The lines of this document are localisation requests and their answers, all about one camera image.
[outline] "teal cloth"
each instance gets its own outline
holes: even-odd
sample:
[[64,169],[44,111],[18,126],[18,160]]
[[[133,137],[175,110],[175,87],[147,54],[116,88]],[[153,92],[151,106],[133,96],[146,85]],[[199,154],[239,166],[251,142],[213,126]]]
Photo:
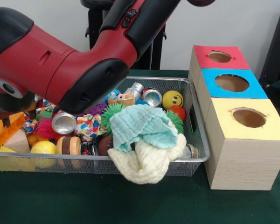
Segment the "teal cloth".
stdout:
[[126,107],[110,119],[114,149],[129,152],[131,144],[140,138],[158,148],[175,147],[178,136],[168,125],[169,121],[161,108],[148,105]]

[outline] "green spiky ball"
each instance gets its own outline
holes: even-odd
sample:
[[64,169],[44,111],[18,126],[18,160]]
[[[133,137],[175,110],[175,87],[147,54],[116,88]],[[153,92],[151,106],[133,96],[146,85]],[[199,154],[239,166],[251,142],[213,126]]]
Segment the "green spiky ball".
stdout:
[[111,117],[113,117],[114,114],[119,113],[125,107],[126,106],[122,104],[111,104],[104,110],[104,113],[101,115],[102,126],[107,128],[108,130],[107,133],[104,134],[104,136],[112,135],[110,119]]
[[52,117],[52,112],[42,111],[36,115],[36,120],[39,121],[41,118],[50,118]]
[[167,115],[167,117],[169,117],[169,119],[175,125],[178,133],[183,134],[183,121],[182,121],[182,119],[176,113],[173,113],[173,111],[166,111],[166,115]]

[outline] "yellow ball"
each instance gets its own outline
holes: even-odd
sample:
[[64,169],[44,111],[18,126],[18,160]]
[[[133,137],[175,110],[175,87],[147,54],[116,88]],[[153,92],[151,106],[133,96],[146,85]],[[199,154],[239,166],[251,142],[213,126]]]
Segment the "yellow ball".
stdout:
[[[39,141],[31,149],[35,154],[56,154],[56,146],[49,141]],[[42,169],[50,168],[56,163],[56,159],[31,158],[32,163]]]
[[178,91],[168,91],[163,96],[163,107],[167,110],[171,106],[183,106],[183,97]]

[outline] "shape sorter box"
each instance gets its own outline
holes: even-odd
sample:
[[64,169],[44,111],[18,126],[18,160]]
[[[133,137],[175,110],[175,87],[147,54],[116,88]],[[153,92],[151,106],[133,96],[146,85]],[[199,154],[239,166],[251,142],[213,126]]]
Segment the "shape sorter box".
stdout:
[[267,99],[251,70],[201,69],[196,92],[204,122],[212,97]]
[[188,79],[195,88],[198,85],[201,69],[250,70],[250,67],[238,47],[194,45]]
[[269,99],[212,98],[211,189],[270,190],[280,170],[280,117]]

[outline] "cream knit cloth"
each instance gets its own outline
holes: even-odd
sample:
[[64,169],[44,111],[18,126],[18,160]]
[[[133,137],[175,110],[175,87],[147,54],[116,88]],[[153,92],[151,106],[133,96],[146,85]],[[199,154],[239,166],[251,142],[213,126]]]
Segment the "cream knit cloth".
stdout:
[[163,179],[169,163],[183,155],[186,144],[185,136],[179,134],[177,145],[172,148],[157,148],[141,139],[135,143],[135,151],[120,152],[112,148],[108,150],[108,154],[129,181],[136,184],[157,183]]

